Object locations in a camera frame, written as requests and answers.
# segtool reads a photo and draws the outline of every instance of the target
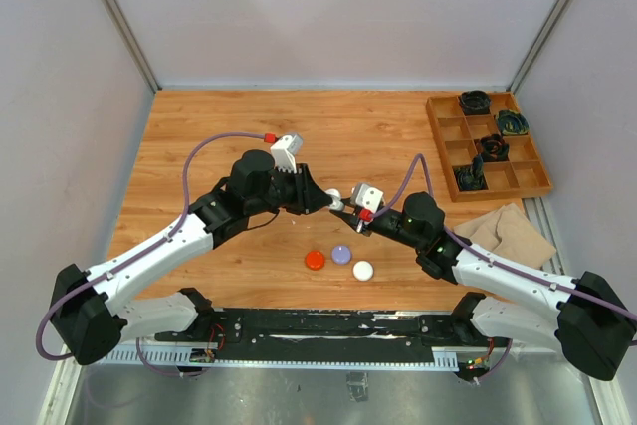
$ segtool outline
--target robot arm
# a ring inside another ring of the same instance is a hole
[[[208,307],[200,295],[181,291],[168,298],[133,298],[182,263],[246,231],[252,216],[277,213],[280,208],[311,214],[329,205],[331,197],[314,183],[308,167],[295,161],[302,142],[298,135],[288,134],[272,146],[272,154],[245,152],[228,177],[190,205],[185,219],[178,218],[138,246],[84,272],[76,265],[61,271],[52,304],[106,275],[105,280],[62,305],[51,318],[78,363],[101,359],[122,340],[188,329]],[[111,272],[135,257],[125,269]]]
[[[330,212],[364,235],[380,234],[414,248],[416,263],[434,279],[480,288],[510,301],[469,293],[456,307],[459,335],[503,336],[561,350],[584,373],[610,380],[631,345],[637,322],[569,291],[625,309],[608,283],[592,273],[579,278],[528,268],[458,238],[425,192],[409,195],[402,211],[383,208],[382,191],[359,184],[352,197],[334,194]],[[346,212],[345,206],[353,208]]]

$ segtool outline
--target white wall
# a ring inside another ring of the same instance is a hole
[[[496,86],[554,0],[118,0],[166,86]]]
[[[637,0],[573,0],[519,94],[555,189],[570,271],[637,311]],[[619,372],[637,420],[637,350]]]
[[[0,0],[0,53],[0,421],[29,424],[36,326],[57,272],[105,254],[151,92],[100,0]]]

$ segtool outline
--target purple bottle cap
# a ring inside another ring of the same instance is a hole
[[[351,251],[347,246],[336,246],[331,250],[331,259],[337,264],[347,264],[351,261]]]

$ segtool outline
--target white bottle cap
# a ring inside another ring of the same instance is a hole
[[[358,261],[354,264],[353,272],[359,281],[369,281],[374,275],[374,268],[367,261]]]
[[[343,209],[345,209],[345,205],[342,201],[340,201],[342,199],[340,196],[340,191],[334,188],[330,188],[325,193],[331,196],[331,204],[329,205],[330,210],[342,211]]]

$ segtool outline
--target beige cloth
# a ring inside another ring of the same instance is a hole
[[[456,226],[454,232],[498,256],[535,269],[555,254],[552,244],[513,203]]]

